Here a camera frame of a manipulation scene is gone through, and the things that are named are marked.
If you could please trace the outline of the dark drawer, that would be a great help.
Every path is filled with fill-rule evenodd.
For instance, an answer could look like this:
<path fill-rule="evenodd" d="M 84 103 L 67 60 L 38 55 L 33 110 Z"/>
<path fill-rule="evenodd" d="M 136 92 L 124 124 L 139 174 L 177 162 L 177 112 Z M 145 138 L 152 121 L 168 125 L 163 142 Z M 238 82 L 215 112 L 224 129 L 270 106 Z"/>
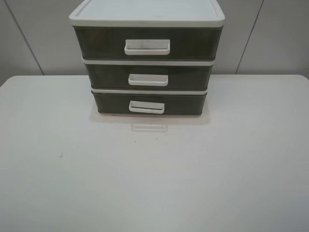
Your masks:
<path fill-rule="evenodd" d="M 204 91 L 212 66 L 86 64 L 93 89 Z"/>
<path fill-rule="evenodd" d="M 198 116 L 202 113 L 206 95 L 147 95 L 93 93 L 98 112 L 102 114 L 132 114 L 131 101 L 163 103 L 163 115 Z"/>
<path fill-rule="evenodd" d="M 222 27 L 130 28 L 74 27 L 84 59 L 213 61 Z M 168 55 L 127 55 L 126 40 L 169 40 Z"/>

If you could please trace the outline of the white drawer cabinet frame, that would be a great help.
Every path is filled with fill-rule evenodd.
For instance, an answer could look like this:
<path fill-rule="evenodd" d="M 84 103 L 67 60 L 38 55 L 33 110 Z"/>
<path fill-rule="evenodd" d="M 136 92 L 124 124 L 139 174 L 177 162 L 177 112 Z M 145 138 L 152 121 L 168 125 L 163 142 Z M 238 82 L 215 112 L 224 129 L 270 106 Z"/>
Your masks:
<path fill-rule="evenodd" d="M 225 15 L 215 0 L 85 0 L 69 16 L 72 27 L 130 28 L 219 28 L 224 27 Z M 127 55 L 168 55 L 169 40 L 126 40 Z M 86 64 L 213 66 L 213 61 L 168 60 L 88 60 Z M 140 89 L 93 89 L 93 93 L 147 95 L 207 95 L 204 91 L 161 91 Z M 131 101 L 132 114 L 163 115 L 164 104 Z"/>

